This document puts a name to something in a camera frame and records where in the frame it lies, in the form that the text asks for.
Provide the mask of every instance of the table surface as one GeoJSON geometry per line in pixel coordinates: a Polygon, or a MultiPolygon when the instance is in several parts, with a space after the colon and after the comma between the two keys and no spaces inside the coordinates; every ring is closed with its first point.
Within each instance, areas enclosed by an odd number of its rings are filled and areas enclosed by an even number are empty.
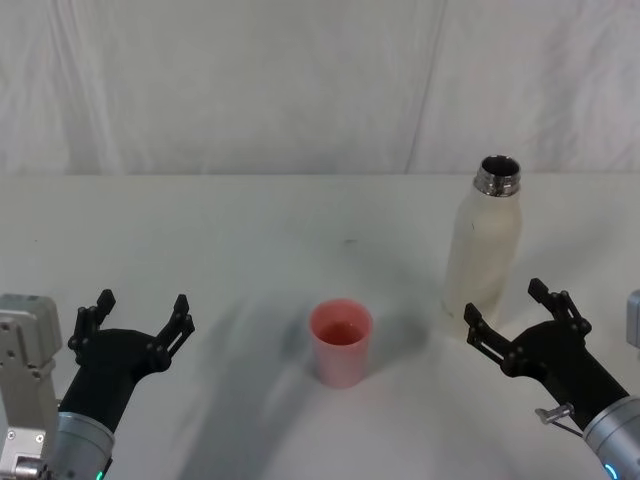
{"type": "MultiPolygon", "coordinates": [[[[51,296],[63,337],[103,288],[104,327],[156,333],[178,293],[196,332],[143,380],[112,479],[606,479],[543,426],[536,382],[509,379],[439,309],[466,176],[66,177],[0,181],[0,291],[51,296]],[[375,317],[369,376],[319,384],[305,318],[331,297],[375,317]]],[[[640,392],[625,307],[640,287],[640,176],[529,175],[500,331],[548,319],[531,277],[567,289],[594,356],[640,392]]],[[[59,395],[76,367],[56,356],[59,395]]]]}

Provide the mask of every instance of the white curtain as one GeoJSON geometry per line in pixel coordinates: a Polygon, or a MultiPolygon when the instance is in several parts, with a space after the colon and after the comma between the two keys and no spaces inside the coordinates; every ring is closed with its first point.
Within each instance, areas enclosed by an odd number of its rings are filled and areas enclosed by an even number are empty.
{"type": "Polygon", "coordinates": [[[640,0],[0,0],[0,174],[640,171],[640,0]]]}

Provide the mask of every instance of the white water bottle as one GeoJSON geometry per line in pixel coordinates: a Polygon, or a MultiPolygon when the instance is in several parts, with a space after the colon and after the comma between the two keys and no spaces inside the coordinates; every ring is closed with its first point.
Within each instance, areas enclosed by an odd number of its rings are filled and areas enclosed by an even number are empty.
{"type": "Polygon", "coordinates": [[[463,321],[473,303],[495,322],[522,230],[520,165],[509,157],[483,160],[471,192],[456,215],[442,299],[445,312],[463,321]]]}

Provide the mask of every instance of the plastic cup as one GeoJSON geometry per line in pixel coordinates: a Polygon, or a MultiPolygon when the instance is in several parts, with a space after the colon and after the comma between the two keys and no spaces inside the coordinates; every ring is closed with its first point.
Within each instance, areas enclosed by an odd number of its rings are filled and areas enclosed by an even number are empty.
{"type": "Polygon", "coordinates": [[[309,327],[320,381],[348,388],[364,378],[373,320],[367,309],[339,298],[316,306],[309,327]]]}

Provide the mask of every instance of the bottle opening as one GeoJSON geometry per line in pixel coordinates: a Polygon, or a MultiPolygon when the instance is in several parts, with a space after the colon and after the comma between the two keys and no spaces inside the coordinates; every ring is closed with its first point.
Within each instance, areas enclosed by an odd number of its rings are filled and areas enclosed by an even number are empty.
{"type": "Polygon", "coordinates": [[[482,161],[482,168],[496,177],[513,177],[520,173],[520,165],[511,157],[495,155],[482,161]]]}
{"type": "Polygon", "coordinates": [[[480,164],[473,186],[491,197],[510,197],[520,190],[520,165],[505,155],[493,155],[480,164]]]}

